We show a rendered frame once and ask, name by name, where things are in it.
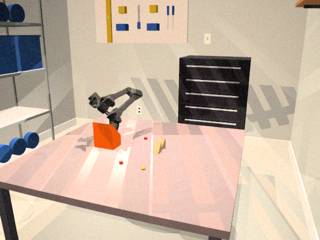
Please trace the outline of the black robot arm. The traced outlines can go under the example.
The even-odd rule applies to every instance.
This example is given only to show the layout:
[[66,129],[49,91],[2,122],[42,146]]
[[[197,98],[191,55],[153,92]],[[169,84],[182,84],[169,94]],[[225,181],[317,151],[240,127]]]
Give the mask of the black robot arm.
[[124,102],[119,108],[114,108],[113,111],[117,113],[117,116],[113,119],[113,121],[109,120],[109,125],[113,125],[113,127],[118,131],[119,128],[119,123],[122,122],[121,115],[123,111],[128,108],[135,100],[141,98],[143,96],[143,93],[141,90],[127,87],[119,92],[116,92],[114,94],[108,94],[106,96],[100,97],[97,92],[94,92],[88,99],[91,101],[91,99],[96,96],[99,100],[100,103],[104,103],[109,107],[113,107],[115,105],[114,100],[128,94],[130,97],[129,99]]

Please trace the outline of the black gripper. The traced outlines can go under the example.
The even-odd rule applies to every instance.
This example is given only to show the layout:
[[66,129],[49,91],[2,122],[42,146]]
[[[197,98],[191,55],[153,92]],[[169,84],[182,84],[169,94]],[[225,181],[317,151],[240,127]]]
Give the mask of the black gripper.
[[[106,114],[107,115],[107,118],[110,120],[110,121],[113,121],[113,119],[117,116],[117,113],[114,111],[114,110],[112,110],[111,112],[108,112],[107,110],[108,110],[108,106],[105,104],[105,103],[100,103],[100,100],[96,97],[96,96],[94,96],[92,99],[91,99],[91,101],[89,102],[89,104],[92,106],[92,107],[94,107],[94,108],[97,108],[97,110],[99,111],[99,112],[101,112],[102,114]],[[108,114],[107,114],[107,113]]]

